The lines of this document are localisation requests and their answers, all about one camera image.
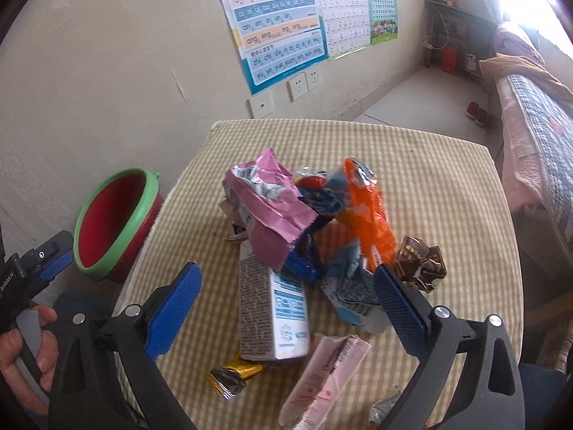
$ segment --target blue textured pad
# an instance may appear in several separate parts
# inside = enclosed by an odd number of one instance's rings
[[[399,286],[390,268],[379,265],[374,272],[374,292],[388,315],[406,353],[424,360],[428,356],[428,327],[402,291],[411,289]]]
[[[153,361],[171,348],[201,291],[199,267],[187,264],[183,270],[181,276],[178,276],[179,281],[171,286],[171,292],[149,322],[145,352]]]
[[[59,256],[51,264],[49,264],[46,268],[44,268],[44,270],[42,270],[42,274],[39,277],[40,279],[45,281],[52,281],[59,272],[61,272],[72,262],[73,262],[72,251],[68,250],[66,253]]]

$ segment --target pair of red slippers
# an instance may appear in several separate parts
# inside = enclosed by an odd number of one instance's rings
[[[471,102],[466,109],[466,116],[472,119],[476,124],[482,128],[488,125],[488,112],[475,103]]]

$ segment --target floor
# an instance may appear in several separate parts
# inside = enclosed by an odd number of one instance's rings
[[[439,67],[420,68],[354,121],[425,130],[485,145],[486,129],[465,116],[469,102],[487,108],[478,82]]]

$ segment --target hand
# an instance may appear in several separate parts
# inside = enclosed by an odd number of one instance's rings
[[[34,310],[39,313],[39,323],[42,327],[58,318],[56,311],[50,307],[35,306]],[[18,330],[12,330],[0,336],[0,371],[13,394],[23,406],[36,414],[46,416],[48,415],[48,406],[32,392],[14,364],[23,346],[24,340]],[[42,372],[39,384],[44,391],[50,391],[52,388],[57,360],[58,341],[52,332],[42,330],[42,345],[36,357],[36,365]]]

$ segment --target orange plastic bag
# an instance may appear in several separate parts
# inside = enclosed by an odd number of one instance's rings
[[[366,269],[374,272],[382,263],[392,264],[396,257],[396,238],[386,220],[378,179],[364,163],[345,159],[350,206],[336,214],[353,238],[360,241],[360,250],[367,257]]]

